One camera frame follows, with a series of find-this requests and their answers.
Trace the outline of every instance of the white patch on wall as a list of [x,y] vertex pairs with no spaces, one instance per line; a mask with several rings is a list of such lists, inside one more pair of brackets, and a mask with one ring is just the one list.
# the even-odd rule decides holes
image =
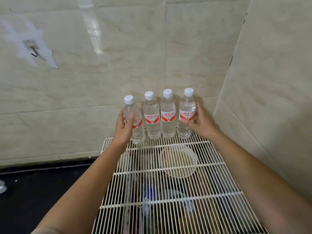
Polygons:
[[2,37],[8,42],[14,42],[18,47],[19,58],[25,58],[30,65],[39,67],[35,57],[40,57],[50,66],[57,68],[51,49],[48,49],[43,41],[43,29],[36,29],[34,24],[28,19],[22,18],[28,31],[16,32],[15,29],[5,20],[1,20],[7,30],[7,34]]

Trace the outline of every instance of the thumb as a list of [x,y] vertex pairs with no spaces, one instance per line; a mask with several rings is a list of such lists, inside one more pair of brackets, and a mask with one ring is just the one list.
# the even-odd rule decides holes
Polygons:
[[185,119],[181,119],[181,122],[185,125],[187,125],[188,127],[190,127],[192,130],[196,130],[198,128],[198,125],[195,124],[194,122],[185,120]]
[[127,121],[127,125],[125,127],[130,127],[132,129],[134,122],[135,122],[135,114],[133,112],[131,112],[129,119]]

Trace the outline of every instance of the tiled wall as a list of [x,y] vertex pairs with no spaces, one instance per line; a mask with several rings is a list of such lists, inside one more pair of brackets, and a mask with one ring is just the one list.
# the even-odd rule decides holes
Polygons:
[[251,1],[215,118],[312,200],[311,10],[312,0]]
[[17,57],[0,21],[0,165],[99,154],[125,95],[193,87],[214,111],[250,0],[0,0],[58,69]]

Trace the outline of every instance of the right hand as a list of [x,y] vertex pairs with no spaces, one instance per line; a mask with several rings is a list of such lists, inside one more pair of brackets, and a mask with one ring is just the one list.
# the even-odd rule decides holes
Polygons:
[[213,133],[217,132],[218,129],[214,126],[210,118],[205,115],[200,103],[196,101],[197,110],[198,110],[198,119],[197,123],[187,121],[182,119],[181,121],[190,127],[195,133],[204,139],[210,139]]

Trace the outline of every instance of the black floor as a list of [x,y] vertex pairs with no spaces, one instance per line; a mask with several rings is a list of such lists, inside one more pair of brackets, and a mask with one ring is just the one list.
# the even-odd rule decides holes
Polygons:
[[0,233],[29,234],[93,160],[0,170]]

